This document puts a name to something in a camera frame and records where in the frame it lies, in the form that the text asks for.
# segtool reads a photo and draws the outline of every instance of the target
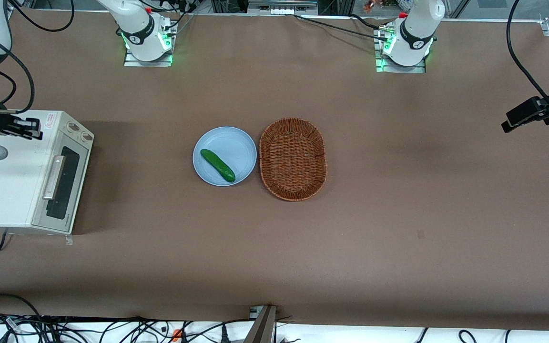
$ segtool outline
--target wicker basket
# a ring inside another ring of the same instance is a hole
[[[289,202],[317,194],[327,177],[323,137],[303,119],[270,124],[260,139],[260,173],[270,193]]]

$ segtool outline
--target white label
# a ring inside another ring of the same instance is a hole
[[[54,128],[54,120],[56,119],[56,112],[55,111],[51,111],[50,113],[48,113],[48,117],[46,117],[46,123],[44,123],[44,128],[50,130],[52,128]]]
[[[17,329],[18,329],[18,326],[16,325],[16,323],[10,318],[10,317],[7,317],[6,318],[6,323],[8,323],[8,325],[10,326],[10,328],[12,330],[14,330],[14,332],[18,332]]]

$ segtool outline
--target plate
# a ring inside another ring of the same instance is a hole
[[[233,170],[236,180],[227,182],[220,173],[203,158],[200,150],[208,149]],[[255,167],[257,149],[250,135],[232,126],[222,126],[205,133],[194,146],[194,170],[205,182],[225,187],[242,182]]]

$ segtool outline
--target green cucumber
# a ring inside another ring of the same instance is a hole
[[[202,149],[200,150],[200,154],[203,155],[203,158],[222,175],[224,180],[227,182],[234,182],[236,180],[233,170],[230,169],[230,167],[228,167],[228,165],[224,163],[224,161],[222,161],[222,159],[220,159],[215,152]]]

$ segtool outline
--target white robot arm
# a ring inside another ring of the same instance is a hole
[[[139,0],[97,1],[113,15],[136,59],[153,61],[171,49],[170,42],[164,39],[171,34],[169,18],[145,8]]]
[[[170,35],[172,25],[169,18],[151,9],[144,8],[139,0],[97,0],[113,15],[122,30],[122,37],[130,52],[140,61],[153,61],[172,48]],[[7,16],[7,0],[0,0],[0,63],[9,54],[12,46]],[[0,102],[0,134],[17,135],[26,139],[41,139],[40,123],[37,119],[20,119]]]
[[[383,52],[399,65],[412,66],[421,62],[433,43],[433,34],[444,18],[442,0],[414,0],[414,7],[406,18],[397,18],[394,37]]]

